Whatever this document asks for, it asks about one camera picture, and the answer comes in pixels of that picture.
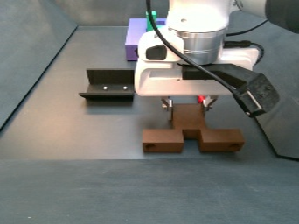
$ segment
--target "purple box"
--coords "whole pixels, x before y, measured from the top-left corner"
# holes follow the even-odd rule
[[[158,18],[155,22],[162,26],[166,23],[166,18]],[[138,60],[136,48],[139,39],[146,33],[146,26],[146,18],[130,18],[126,34],[126,60]]]

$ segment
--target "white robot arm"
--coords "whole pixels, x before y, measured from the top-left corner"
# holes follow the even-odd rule
[[[167,26],[160,29],[160,33],[171,46],[198,66],[234,64],[250,71],[258,61],[258,49],[223,48],[230,13],[242,10],[267,18],[271,23],[291,32],[299,32],[299,17],[295,9],[299,9],[298,0],[170,0]],[[230,95],[234,89],[223,87],[214,79],[184,79],[186,60],[170,50],[156,34],[159,31],[150,31],[139,42],[139,60],[135,68],[138,94],[144,96]],[[256,110],[262,111],[263,106],[256,97],[250,91],[247,95],[255,103]]]

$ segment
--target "gray wall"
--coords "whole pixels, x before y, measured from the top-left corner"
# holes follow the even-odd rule
[[[130,18],[146,16],[146,0],[52,0],[79,25],[127,25]],[[164,18],[168,0],[152,1],[152,9]]]
[[[0,129],[76,24],[50,0],[0,0]]]

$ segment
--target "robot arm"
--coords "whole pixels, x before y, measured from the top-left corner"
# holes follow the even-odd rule
[[[170,0],[167,27],[162,30],[164,40],[176,46],[179,52],[198,67],[210,64],[234,64],[251,70],[258,60],[258,50],[223,49],[230,13],[236,10],[250,12],[267,18],[270,22],[287,30],[299,32],[299,17],[288,4],[294,4],[294,7],[299,9],[296,0]],[[174,55],[170,46],[162,41],[162,35],[158,35],[160,39],[156,37],[158,33],[158,30],[148,32],[139,43],[135,91],[140,95],[230,95],[232,93],[250,116],[266,113],[272,108],[279,97],[266,77],[260,77],[262,86],[256,86],[258,83],[254,80],[251,89],[247,85],[238,91],[234,90],[236,87],[230,85],[222,84],[226,86],[223,87],[218,79],[216,81],[206,78],[186,80],[183,68],[178,66],[178,64],[186,64],[186,60]],[[254,89],[258,90],[260,101],[258,101],[258,93],[251,91]],[[251,104],[252,109],[248,109],[243,102]]]

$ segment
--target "gray table surface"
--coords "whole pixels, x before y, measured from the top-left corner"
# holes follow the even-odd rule
[[[126,27],[76,30],[0,133],[3,223],[296,224],[298,162],[276,158],[231,97],[207,122],[242,129],[242,151],[199,153],[187,141],[175,155],[142,152],[143,128],[168,127],[159,98],[79,97],[87,67],[135,66],[124,61],[126,35]]]
[[[0,133],[1,158],[206,158],[272,157],[272,149],[254,120],[232,97],[220,97],[207,114],[215,128],[240,128],[247,139],[236,154],[202,154],[198,143],[186,141],[183,154],[144,154],[143,129],[168,128],[159,97],[135,95],[132,103],[88,102],[79,97],[90,82],[87,68],[134,68],[126,61],[126,27],[80,27],[39,85]],[[175,98],[175,102],[194,102]]]

